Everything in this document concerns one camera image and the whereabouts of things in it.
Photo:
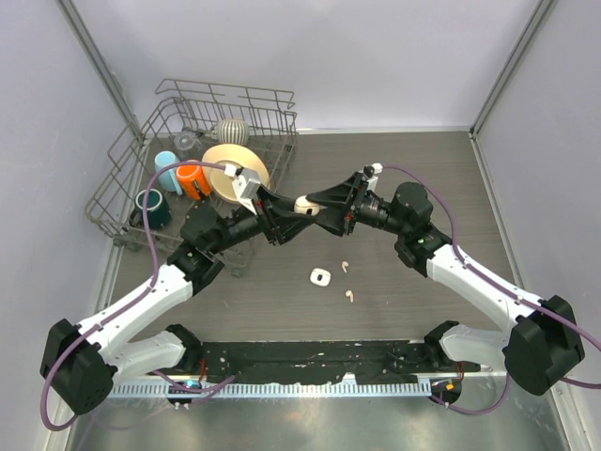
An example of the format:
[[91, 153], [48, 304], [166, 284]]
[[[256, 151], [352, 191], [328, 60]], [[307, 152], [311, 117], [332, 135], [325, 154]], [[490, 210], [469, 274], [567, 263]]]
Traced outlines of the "pink earbud case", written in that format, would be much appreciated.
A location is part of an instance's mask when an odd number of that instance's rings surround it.
[[294, 212], [297, 214], [317, 216], [322, 206], [310, 201], [306, 196], [300, 196], [295, 200]]

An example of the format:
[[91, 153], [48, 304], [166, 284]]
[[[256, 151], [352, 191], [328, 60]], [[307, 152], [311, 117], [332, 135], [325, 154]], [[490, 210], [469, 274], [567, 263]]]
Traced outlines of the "white earbud charging case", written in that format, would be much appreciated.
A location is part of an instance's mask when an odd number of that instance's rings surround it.
[[331, 273], [321, 268], [312, 269], [309, 280], [318, 287], [327, 287], [331, 281]]

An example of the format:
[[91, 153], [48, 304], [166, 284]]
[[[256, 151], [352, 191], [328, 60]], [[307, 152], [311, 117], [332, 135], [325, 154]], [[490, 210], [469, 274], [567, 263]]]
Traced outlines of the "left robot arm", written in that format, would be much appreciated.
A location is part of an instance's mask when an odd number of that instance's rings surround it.
[[223, 269], [216, 254], [257, 235], [284, 244], [316, 222], [321, 206], [259, 189], [249, 206], [223, 217], [207, 202], [188, 211], [182, 243], [151, 277], [113, 305], [76, 324], [58, 321], [48, 333], [40, 374], [41, 403], [55, 391], [76, 415], [98, 407], [114, 386], [146, 373], [198, 368], [201, 342], [180, 324], [137, 341], [135, 336], [171, 308], [206, 288]]

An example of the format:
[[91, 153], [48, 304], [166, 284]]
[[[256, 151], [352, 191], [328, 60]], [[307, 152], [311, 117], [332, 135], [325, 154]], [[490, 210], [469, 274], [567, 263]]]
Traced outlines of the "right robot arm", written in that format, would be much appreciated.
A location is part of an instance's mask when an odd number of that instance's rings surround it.
[[394, 250], [410, 269], [454, 291], [491, 319], [497, 331], [449, 321], [424, 347], [437, 371], [469, 362], [505, 371], [522, 389], [541, 396], [585, 357], [574, 330], [572, 306], [516, 287], [464, 253], [431, 221], [433, 205], [419, 182], [403, 182], [391, 200], [378, 197], [377, 176], [357, 172], [327, 190], [307, 195], [318, 223], [332, 234], [350, 234], [362, 224], [392, 233]]

